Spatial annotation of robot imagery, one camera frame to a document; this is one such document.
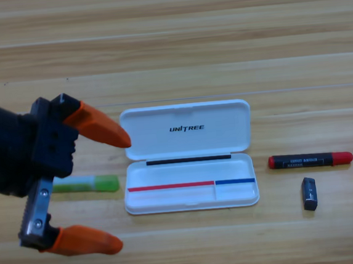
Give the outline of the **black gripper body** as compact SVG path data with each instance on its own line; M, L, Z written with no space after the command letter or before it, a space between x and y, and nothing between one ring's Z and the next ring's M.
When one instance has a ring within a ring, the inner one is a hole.
M27 114L0 107L0 194L27 198L18 234L23 247L47 250L59 237L47 211L54 178L73 170L79 132L64 120L79 107L67 94L39 98Z

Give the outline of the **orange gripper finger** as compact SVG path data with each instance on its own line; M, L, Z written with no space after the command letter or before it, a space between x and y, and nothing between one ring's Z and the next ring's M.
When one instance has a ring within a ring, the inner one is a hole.
M128 133L105 113L80 102L79 108L65 118L64 124L76 129L80 135L95 142L117 148L129 148L131 139Z
M75 225L60 228L53 246L45 251L69 257L86 254L117 254L122 248L122 240L110 233Z

